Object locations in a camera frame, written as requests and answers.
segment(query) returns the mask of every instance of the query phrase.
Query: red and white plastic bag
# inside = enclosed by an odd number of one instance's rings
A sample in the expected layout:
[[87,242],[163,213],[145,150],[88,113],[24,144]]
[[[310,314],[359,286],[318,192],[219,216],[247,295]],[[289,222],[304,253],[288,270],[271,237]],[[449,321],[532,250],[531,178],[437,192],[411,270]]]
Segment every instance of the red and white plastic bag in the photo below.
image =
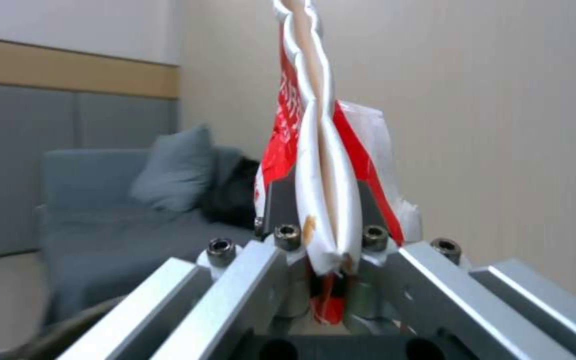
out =
[[[297,214],[311,268],[317,276],[352,276],[359,267],[363,226],[358,182],[370,188],[397,246],[421,239],[421,217],[398,193],[382,112],[336,100],[313,2],[272,4],[279,21],[281,81],[274,128],[254,183],[256,214],[264,214],[268,185],[294,168]],[[324,303],[325,293],[319,299]],[[326,308],[315,306],[320,321],[340,321],[339,311],[332,316]]]

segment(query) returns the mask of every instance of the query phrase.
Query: floor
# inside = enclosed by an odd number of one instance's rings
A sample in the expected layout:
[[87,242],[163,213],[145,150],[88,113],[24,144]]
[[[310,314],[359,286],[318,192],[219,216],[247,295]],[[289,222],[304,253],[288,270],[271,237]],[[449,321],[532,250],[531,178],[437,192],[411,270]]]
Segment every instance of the floor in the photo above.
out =
[[39,329],[48,300],[38,253],[0,257],[0,349],[19,346]]

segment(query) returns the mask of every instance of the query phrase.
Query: dark hole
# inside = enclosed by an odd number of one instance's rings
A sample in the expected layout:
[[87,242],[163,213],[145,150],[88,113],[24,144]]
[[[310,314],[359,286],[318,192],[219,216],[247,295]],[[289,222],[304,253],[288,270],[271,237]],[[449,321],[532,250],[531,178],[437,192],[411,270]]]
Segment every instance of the dark hole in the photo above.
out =
[[443,339],[451,342],[455,347],[457,347],[463,354],[465,359],[478,359],[478,357],[469,349],[466,344],[462,342],[454,333],[450,332],[448,329],[442,327],[437,331],[437,335]]
[[407,342],[406,357],[409,360],[444,360],[444,353],[432,341],[417,337]]
[[229,244],[226,240],[217,240],[210,245],[212,246],[212,250],[225,250]]
[[449,241],[446,240],[439,240],[439,248],[448,250],[448,251],[453,251],[455,250],[455,245]]
[[281,234],[291,235],[291,234],[295,233],[295,229],[292,226],[282,226],[279,229],[279,232]]
[[379,227],[369,227],[368,228],[368,234],[372,235],[373,237],[379,237],[380,235],[382,235],[382,230]]
[[273,339],[263,345],[259,360],[297,360],[297,349],[290,341]]

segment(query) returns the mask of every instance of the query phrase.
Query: metal plate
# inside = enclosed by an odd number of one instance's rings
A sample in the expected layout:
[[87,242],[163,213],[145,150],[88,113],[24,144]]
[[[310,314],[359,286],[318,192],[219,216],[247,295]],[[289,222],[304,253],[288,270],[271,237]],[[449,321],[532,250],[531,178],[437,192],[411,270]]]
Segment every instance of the metal plate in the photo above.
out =
[[576,297],[515,259],[470,275],[576,355]]
[[153,359],[226,359],[243,335],[265,331],[288,287],[284,253],[250,241]]
[[59,358],[148,358],[210,284],[207,269],[171,258]]
[[450,333],[479,358],[574,358],[425,242],[390,255],[379,287],[416,333]]

